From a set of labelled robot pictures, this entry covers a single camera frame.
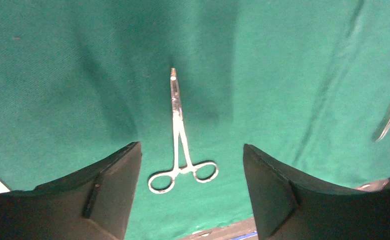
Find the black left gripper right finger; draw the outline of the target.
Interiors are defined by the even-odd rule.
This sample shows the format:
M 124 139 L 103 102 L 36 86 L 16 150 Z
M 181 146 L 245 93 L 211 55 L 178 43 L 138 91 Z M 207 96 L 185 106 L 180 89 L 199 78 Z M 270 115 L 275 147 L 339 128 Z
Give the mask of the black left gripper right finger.
M 323 181 L 246 144 L 243 165 L 261 240 L 390 240 L 390 178 Z

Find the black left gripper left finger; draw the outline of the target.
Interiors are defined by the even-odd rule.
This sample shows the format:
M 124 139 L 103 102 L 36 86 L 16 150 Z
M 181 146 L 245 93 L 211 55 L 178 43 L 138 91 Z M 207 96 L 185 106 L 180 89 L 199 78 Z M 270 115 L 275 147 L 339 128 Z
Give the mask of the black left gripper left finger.
M 0 193 L 0 240 L 124 239 L 141 160 L 132 142 L 33 190 Z

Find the steel ring-handled hemostat clamp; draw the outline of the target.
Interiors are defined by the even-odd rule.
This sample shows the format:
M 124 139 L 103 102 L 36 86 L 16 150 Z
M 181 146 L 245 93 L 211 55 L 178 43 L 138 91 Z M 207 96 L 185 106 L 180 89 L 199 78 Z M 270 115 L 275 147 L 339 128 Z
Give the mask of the steel ring-handled hemostat clamp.
M 173 167 L 170 170 L 159 171 L 153 173 L 148 179 L 148 188 L 154 194 L 165 194 L 168 193 L 175 185 L 175 179 L 178 175 L 191 173 L 194 179 L 199 183 L 207 183 L 214 180 L 219 174 L 218 165 L 212 160 L 205 160 L 200 163 L 194 164 L 190 157 L 188 140 L 186 136 L 184 121 L 183 121 L 183 112 L 182 112 L 182 102 L 181 95 L 179 90 L 179 83 L 177 77 L 177 71 L 173 67 L 170 71 L 170 90 L 171 90 L 171 109 L 172 109 L 172 133 L 173 133 Z M 179 147 L 182 147 L 184 159 L 186 165 L 183 167 L 179 166 Z M 213 173 L 205 178 L 200 178 L 198 176 L 198 171 L 204 167 L 213 166 Z M 153 181 L 162 178 L 168 177 L 170 183 L 164 188 L 155 188 L 153 187 Z

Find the green surgical drape cloth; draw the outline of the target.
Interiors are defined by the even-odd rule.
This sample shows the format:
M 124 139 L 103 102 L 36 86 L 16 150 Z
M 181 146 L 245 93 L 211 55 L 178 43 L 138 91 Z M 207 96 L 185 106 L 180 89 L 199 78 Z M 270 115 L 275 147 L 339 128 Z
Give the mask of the green surgical drape cloth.
M 191 160 L 167 193 L 177 71 Z M 243 146 L 328 182 L 390 177 L 390 0 L 0 0 L 0 179 L 31 190 L 130 142 L 125 235 L 176 240 L 252 217 Z

